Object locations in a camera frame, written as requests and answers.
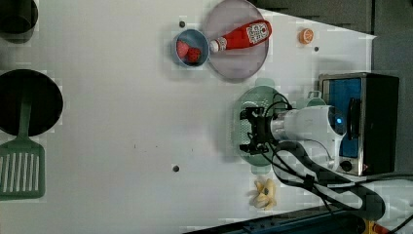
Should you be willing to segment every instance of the pink plate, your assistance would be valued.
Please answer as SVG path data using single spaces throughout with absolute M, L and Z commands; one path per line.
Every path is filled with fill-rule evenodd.
M 225 0 L 209 14 L 204 25 L 204 34 L 211 41 L 239 26 L 254 20 L 264 19 L 252 4 L 245 0 Z M 268 54 L 269 41 L 257 46 L 211 53 L 209 60 L 215 70 L 230 79 L 245 79 L 255 74 Z

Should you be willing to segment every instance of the red ketchup bottle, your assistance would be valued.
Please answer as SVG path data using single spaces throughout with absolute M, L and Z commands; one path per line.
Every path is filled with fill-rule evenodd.
M 209 48 L 213 53 L 216 53 L 253 47 L 268 40 L 272 32 L 270 23 L 259 19 L 244 24 L 232 32 L 211 41 Z

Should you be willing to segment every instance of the black cable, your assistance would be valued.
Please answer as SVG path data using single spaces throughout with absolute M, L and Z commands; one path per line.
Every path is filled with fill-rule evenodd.
M 280 93 L 276 93 L 276 94 L 273 95 L 273 101 L 274 101 L 274 98 L 276 98 L 276 96 L 282 97 L 284 101 L 286 101 L 286 102 L 289 103 L 288 99 L 287 99 L 284 95 L 282 95 L 282 94 L 280 94 Z
M 413 219 L 413 215 L 411 215 L 410 217 L 408 217 L 404 222 L 402 222 L 397 228 L 393 229 L 392 231 L 388 232 L 388 234 L 393 234 L 396 231 L 400 230 L 401 228 L 403 228 L 407 223 L 409 223 L 411 220 Z
M 313 188 L 314 188 L 318 193 L 321 193 L 316 186 L 314 186 Z M 324 199 L 323 197 L 320 197 L 320 198 L 321 198 L 322 202 L 324 203 L 324 206 L 325 206 L 325 207 L 328 209 L 328 211 L 330 212 L 331 217 L 337 222 L 337 224 L 341 227 L 341 229 L 346 230 L 346 231 L 348 231 L 348 232 L 350 232 L 350 233 L 353 233 L 353 231 L 351 231 L 350 229 L 348 229 L 347 227 L 344 227 L 344 226 L 342 225 L 342 223 L 338 220 L 337 216 L 336 216 L 336 215 L 334 214 L 334 212 L 331 210 L 330 206 L 328 206 L 328 204 L 327 204 L 327 202 L 325 201 L 325 199 Z
M 270 106 L 267 107 L 267 109 L 265 110 L 264 117 L 267 117 L 268 111 L 270 111 L 271 107 L 275 106 L 276 104 L 281 104 L 281 103 L 285 104 L 287 106 L 286 109 L 292 109 L 292 106 L 288 102 L 283 101 L 283 100 L 276 101 L 276 102 L 272 103 Z

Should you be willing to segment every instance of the blue bowl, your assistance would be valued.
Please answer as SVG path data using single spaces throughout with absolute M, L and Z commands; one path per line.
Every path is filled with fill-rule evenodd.
M 201 57 L 197 62 L 188 62 L 186 58 L 181 59 L 176 51 L 176 42 L 180 40 L 186 42 L 190 47 L 198 48 L 201 50 Z M 179 33 L 172 41 L 172 58 L 176 63 L 184 67 L 197 67 L 204 64 L 209 58 L 209 42 L 204 34 L 195 29 L 187 29 Z

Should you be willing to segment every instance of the ketchup bottle cap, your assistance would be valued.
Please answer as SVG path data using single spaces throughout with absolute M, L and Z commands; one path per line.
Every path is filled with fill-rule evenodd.
M 209 43 L 209 49 L 210 49 L 212 52 L 214 52 L 214 53 L 218 52 L 218 51 L 219 51 L 219 45 L 218 45 L 218 43 L 217 43 L 216 41 L 211 41 L 211 42 Z

